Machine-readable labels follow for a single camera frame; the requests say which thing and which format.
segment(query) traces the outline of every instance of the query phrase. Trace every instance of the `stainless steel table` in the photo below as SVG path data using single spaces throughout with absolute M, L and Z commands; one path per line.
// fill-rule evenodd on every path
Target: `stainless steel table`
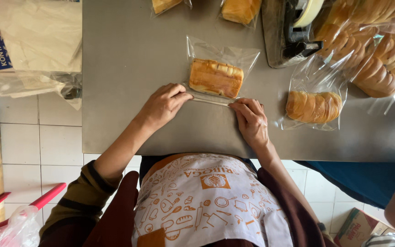
M 194 1 L 149 19 L 149 0 L 85 0 L 83 3 L 83 152 L 102 153 L 161 85 L 187 79 L 186 35 L 217 46 L 260 48 L 257 64 L 242 86 L 265 105 L 269 134 L 282 159 L 395 161 L 395 104 L 387 116 L 368 115 L 371 100 L 350 85 L 341 129 L 283 131 L 282 115 L 294 67 L 272 69 L 266 61 L 261 19 L 254 33 L 216 20 L 219 1 Z M 142 155 L 213 152 L 254 158 L 234 112 L 224 106 L 187 102 L 174 120 L 138 151 Z

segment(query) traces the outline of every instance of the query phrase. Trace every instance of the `apron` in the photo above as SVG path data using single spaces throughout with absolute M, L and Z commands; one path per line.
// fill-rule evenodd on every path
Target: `apron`
M 156 171 L 141 186 L 135 210 L 134 247 L 138 237 L 161 228 L 166 247 L 199 247 L 222 239 L 266 247 L 264 216 L 286 217 L 249 166 L 217 154 L 184 156 Z M 288 228 L 285 220 L 277 222 Z

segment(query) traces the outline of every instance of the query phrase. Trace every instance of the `person's right hand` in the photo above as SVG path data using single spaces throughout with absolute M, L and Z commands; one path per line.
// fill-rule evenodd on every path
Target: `person's right hand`
M 241 98 L 228 106 L 236 112 L 239 130 L 246 143 L 255 151 L 266 148 L 270 141 L 264 106 L 250 98 Z
M 134 121 L 155 132 L 172 120 L 189 99 L 193 99 L 193 96 L 185 92 L 183 85 L 169 83 L 150 96 Z

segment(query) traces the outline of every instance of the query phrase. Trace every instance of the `adhesive tape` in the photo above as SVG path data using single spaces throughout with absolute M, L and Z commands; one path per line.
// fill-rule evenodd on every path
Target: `adhesive tape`
M 294 27 L 305 27 L 309 25 L 320 12 L 324 0 L 309 0 L 304 13 L 294 23 Z

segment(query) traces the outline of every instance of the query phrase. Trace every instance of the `brown shirt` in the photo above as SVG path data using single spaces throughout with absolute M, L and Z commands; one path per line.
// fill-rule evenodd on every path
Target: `brown shirt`
M 52 209 L 40 231 L 41 247 L 132 246 L 138 173 L 131 171 L 123 178 L 117 194 L 99 220 L 101 209 L 118 187 L 119 180 L 103 179 L 95 171 L 93 163 L 91 161 L 82 168 L 81 176 L 70 183 L 67 193 Z M 303 205 L 271 174 L 260 168 L 257 177 L 274 194 L 286 213 L 295 247 L 335 246 L 330 238 L 323 237 L 320 228 Z M 210 245 L 253 246 L 243 239 L 224 239 Z

